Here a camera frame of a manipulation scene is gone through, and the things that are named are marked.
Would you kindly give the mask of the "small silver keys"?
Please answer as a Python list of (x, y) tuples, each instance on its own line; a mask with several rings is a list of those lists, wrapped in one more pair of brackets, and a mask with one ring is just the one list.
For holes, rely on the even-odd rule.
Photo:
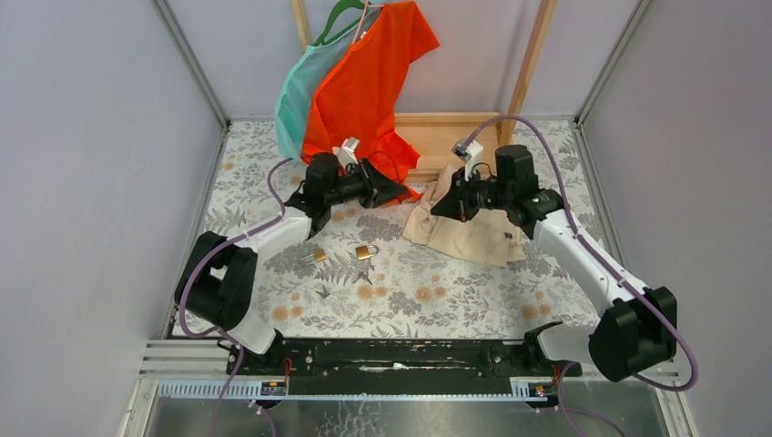
[(331, 295), (330, 291), (325, 286), (322, 286), (320, 290), (316, 290), (316, 293), (324, 300)]
[(359, 274), (357, 275), (357, 279), (362, 279), (365, 282), (367, 282), (369, 285), (373, 284), (373, 282), (372, 282), (372, 280), (370, 278), (370, 273), (367, 270), (360, 271)]

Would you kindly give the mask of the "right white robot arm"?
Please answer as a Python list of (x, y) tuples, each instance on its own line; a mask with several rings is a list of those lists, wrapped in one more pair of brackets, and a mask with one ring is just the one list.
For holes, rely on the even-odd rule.
[(523, 145), (494, 153), (496, 174), (482, 178), (483, 147), (459, 142), (464, 163), (452, 173), (434, 216), (467, 222), (482, 209), (502, 210), (534, 244), (555, 258), (589, 298), (599, 316), (591, 326), (551, 322), (527, 332), (524, 367), (544, 375), (557, 362), (591, 363), (609, 381), (621, 381), (676, 355), (677, 301), (665, 287), (651, 289), (582, 230), (553, 189), (541, 188), (533, 156)]

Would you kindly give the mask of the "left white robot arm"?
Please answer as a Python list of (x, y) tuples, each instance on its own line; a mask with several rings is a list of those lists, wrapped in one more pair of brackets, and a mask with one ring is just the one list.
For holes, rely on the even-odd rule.
[(231, 237), (207, 231), (197, 238), (175, 291), (181, 329), (190, 338), (204, 337), (188, 326), (187, 315), (193, 314), (248, 350), (248, 363), (256, 371), (276, 371), (282, 362), (281, 335), (252, 307), (259, 266), (318, 234), (334, 206), (357, 201), (377, 208), (409, 195), (408, 187), (367, 158), (342, 164), (330, 152), (312, 156), (305, 178), (279, 203), (276, 216)]

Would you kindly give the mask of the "brass padlock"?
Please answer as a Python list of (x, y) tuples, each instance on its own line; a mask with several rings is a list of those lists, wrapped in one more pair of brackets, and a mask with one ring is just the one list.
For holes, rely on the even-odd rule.
[(357, 260), (371, 259), (380, 253), (380, 249), (375, 245), (362, 245), (355, 249)]
[(299, 258), (299, 263), (303, 265), (320, 263), (327, 259), (327, 254), (324, 249), (315, 249), (309, 255), (305, 255)]

